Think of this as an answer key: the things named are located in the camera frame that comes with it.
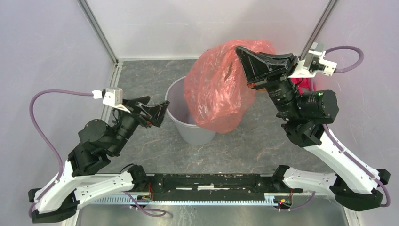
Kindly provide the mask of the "grey plastic trash bin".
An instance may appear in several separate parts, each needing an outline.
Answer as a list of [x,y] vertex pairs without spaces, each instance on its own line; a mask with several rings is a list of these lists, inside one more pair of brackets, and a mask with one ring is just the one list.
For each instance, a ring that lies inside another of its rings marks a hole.
[[169,101],[167,114],[186,143],[190,145],[205,145],[216,136],[216,132],[201,128],[195,124],[184,98],[184,79],[185,77],[177,79],[166,91],[165,100]]

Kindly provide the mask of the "red translucent trash bag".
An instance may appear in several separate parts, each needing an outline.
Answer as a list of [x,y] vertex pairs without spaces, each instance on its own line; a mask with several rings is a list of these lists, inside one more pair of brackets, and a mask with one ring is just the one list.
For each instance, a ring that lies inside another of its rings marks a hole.
[[195,124],[217,133],[236,129],[255,101],[235,48],[275,54],[268,40],[238,39],[204,52],[184,79],[184,98]]

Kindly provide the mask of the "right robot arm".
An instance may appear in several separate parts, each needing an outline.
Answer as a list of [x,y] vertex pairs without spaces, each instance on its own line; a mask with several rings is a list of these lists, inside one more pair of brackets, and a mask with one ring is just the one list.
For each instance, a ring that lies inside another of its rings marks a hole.
[[318,72],[331,76],[359,66],[364,59],[363,51],[353,46],[345,49],[357,52],[359,57],[343,69],[325,59],[328,50],[318,43],[312,44],[302,60],[293,54],[256,53],[242,46],[236,47],[235,52],[248,87],[266,89],[277,109],[276,116],[284,121],[282,128],[290,142],[317,156],[333,170],[330,174],[315,173],[280,165],[271,180],[273,189],[326,194],[354,211],[386,208],[391,204],[386,188],[390,172],[364,163],[328,127],[339,112],[336,93],[313,88],[300,92],[298,83],[294,83],[294,79],[312,79]]

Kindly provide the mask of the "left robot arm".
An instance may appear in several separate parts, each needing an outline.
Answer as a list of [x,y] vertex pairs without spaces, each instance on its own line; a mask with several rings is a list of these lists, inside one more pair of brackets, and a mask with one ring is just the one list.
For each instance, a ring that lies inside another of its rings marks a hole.
[[94,119],[84,126],[78,133],[80,142],[68,154],[62,171],[45,187],[28,192],[33,204],[33,223],[61,222],[99,198],[148,188],[148,176],[140,165],[132,165],[127,171],[93,185],[82,183],[110,164],[112,157],[118,157],[138,127],[161,126],[170,102],[150,105],[149,101],[149,96],[120,100],[112,107],[112,125]]

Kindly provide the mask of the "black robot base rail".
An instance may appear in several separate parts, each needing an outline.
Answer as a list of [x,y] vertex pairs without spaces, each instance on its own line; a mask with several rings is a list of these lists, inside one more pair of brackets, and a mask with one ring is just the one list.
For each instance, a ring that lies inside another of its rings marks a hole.
[[300,193],[276,174],[146,174],[141,165],[126,166],[133,173],[130,192],[150,195],[152,201],[260,201],[265,193]]

